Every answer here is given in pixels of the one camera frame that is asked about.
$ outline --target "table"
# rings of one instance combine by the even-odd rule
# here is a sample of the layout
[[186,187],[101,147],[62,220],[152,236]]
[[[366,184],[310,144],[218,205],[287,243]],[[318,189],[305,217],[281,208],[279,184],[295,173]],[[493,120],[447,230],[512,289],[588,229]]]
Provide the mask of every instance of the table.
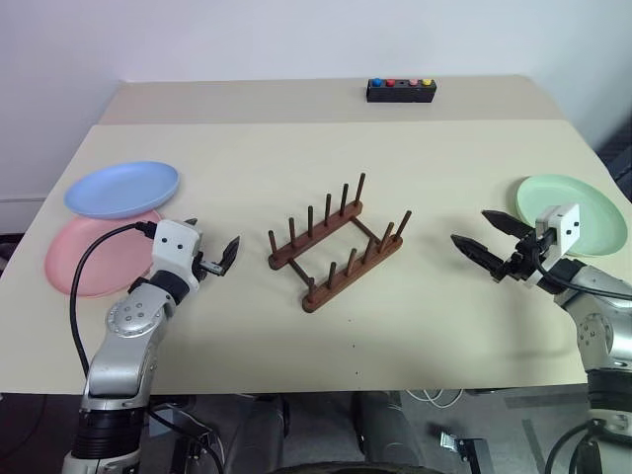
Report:
[[[484,82],[461,79],[462,87],[468,80]],[[155,114],[143,115],[143,110],[152,109],[147,104],[160,109],[158,98],[171,97],[166,92],[170,87],[174,97],[187,91],[194,95],[188,88],[198,88],[206,100],[209,89],[221,96],[222,90],[249,88],[123,86],[103,124],[90,130],[51,191],[0,280],[5,308],[0,391],[81,392],[83,376],[67,322],[68,297],[46,282],[42,263],[48,243],[72,218],[62,202],[65,190],[87,173],[133,160],[164,161],[178,168],[180,189],[158,210],[167,218],[197,217],[204,231],[202,249],[210,258],[218,258],[223,246],[241,235],[230,273],[205,280],[171,321],[160,348],[155,393],[585,381],[574,325],[552,297],[509,278],[493,283],[449,239],[451,233],[471,236],[508,256],[515,239],[492,228],[480,210],[511,209],[519,182],[539,173],[569,174],[592,184],[613,200],[628,224],[632,221],[630,203],[545,96],[523,78],[501,79],[490,81],[505,83],[519,97],[504,106],[491,101],[487,109],[480,98],[472,99],[463,106],[466,119],[437,93],[428,108],[385,105],[373,110],[361,102],[361,95],[347,97],[352,105],[333,110],[329,118],[317,110],[313,119],[292,123],[284,122],[292,107],[303,106],[301,113],[308,114],[310,101],[271,109],[276,121],[264,119],[268,114],[262,103],[248,109],[237,101],[244,114],[237,119],[234,109],[227,111],[230,123],[210,119],[215,115],[205,104],[199,106],[202,112],[187,115],[180,110],[168,123],[172,106]],[[458,90],[458,78],[437,81],[446,96],[450,88]],[[325,83],[335,89],[336,81],[298,86],[314,92],[314,105],[319,102],[316,86]],[[340,84],[356,92],[351,81]],[[522,117],[520,103],[535,104],[536,97],[541,118],[534,110]],[[135,112],[127,116],[121,98]],[[478,104],[480,117],[466,107],[472,104]],[[370,121],[362,119],[360,109],[372,110]],[[403,119],[397,120],[400,113]],[[337,202],[342,184],[350,183],[352,196],[360,172],[366,172],[361,218],[370,228],[379,233],[390,220],[397,224],[406,209],[413,211],[404,245],[323,308],[307,314],[300,307],[305,287],[292,269],[273,272],[268,266],[268,230],[282,242],[290,216],[304,229],[307,206],[315,206],[318,219],[325,193]],[[350,248],[364,243],[348,226],[299,262],[317,279],[325,278],[331,261],[343,265]],[[615,255],[584,260],[617,277],[632,277],[630,242]],[[104,336],[107,309],[122,295],[79,301],[79,326],[89,356]]]

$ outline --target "gray floor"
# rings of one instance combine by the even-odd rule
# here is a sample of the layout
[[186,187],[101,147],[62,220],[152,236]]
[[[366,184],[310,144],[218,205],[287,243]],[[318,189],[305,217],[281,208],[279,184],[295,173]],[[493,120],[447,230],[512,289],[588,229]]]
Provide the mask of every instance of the gray floor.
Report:
[[[456,454],[441,449],[437,427],[461,437],[482,437],[490,446],[497,474],[542,473],[544,459],[557,437],[586,419],[586,387],[535,387],[470,396],[439,410],[401,392],[404,413],[418,437],[425,465],[445,473],[468,473]],[[291,429],[285,440],[284,464],[363,460],[350,417],[351,393],[286,395]],[[0,401],[0,452],[29,431],[42,401],[39,395],[4,395]],[[76,422],[78,398],[48,396],[38,430],[15,455],[0,461],[1,474],[56,473],[68,450]],[[197,397],[192,413],[216,427],[228,448],[252,399],[239,395]],[[144,472],[168,473],[174,438],[149,437],[144,443]],[[571,446],[563,450],[554,473],[568,472]]]

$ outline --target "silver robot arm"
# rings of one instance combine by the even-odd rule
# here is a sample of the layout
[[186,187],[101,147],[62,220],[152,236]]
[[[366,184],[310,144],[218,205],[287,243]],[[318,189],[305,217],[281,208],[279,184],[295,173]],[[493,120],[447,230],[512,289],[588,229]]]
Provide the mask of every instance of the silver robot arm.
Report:
[[580,236],[576,204],[547,209],[535,228],[504,212],[483,215],[520,239],[512,256],[503,261],[482,244],[452,235],[456,247],[495,281],[512,277],[555,295],[577,326],[591,403],[590,435],[578,447],[578,474],[632,472],[632,285],[563,258]]
[[202,260],[195,221],[158,223],[149,280],[140,279],[106,316],[107,334],[95,354],[81,401],[79,427],[63,474],[135,474],[140,435],[157,367],[156,350],[169,320],[206,273],[223,276],[239,238],[219,264]]

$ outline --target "white wall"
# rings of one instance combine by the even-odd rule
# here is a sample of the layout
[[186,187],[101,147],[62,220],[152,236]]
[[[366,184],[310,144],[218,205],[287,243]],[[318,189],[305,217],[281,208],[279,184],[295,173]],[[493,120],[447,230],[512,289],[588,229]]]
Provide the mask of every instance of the white wall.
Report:
[[629,0],[4,0],[0,199],[45,196],[119,80],[525,74],[598,146],[631,45]]

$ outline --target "pink plate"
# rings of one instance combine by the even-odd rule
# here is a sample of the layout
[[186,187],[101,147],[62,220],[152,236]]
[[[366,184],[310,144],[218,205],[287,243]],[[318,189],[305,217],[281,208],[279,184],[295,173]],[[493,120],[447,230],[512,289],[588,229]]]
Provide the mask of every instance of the pink plate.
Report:
[[[59,231],[48,248],[44,261],[48,281],[62,293],[70,294],[77,264],[90,244],[122,225],[160,219],[160,214],[153,210],[119,220],[75,217]],[[86,262],[77,295],[103,296],[129,286],[149,270],[152,245],[151,239],[134,229],[106,240]]]

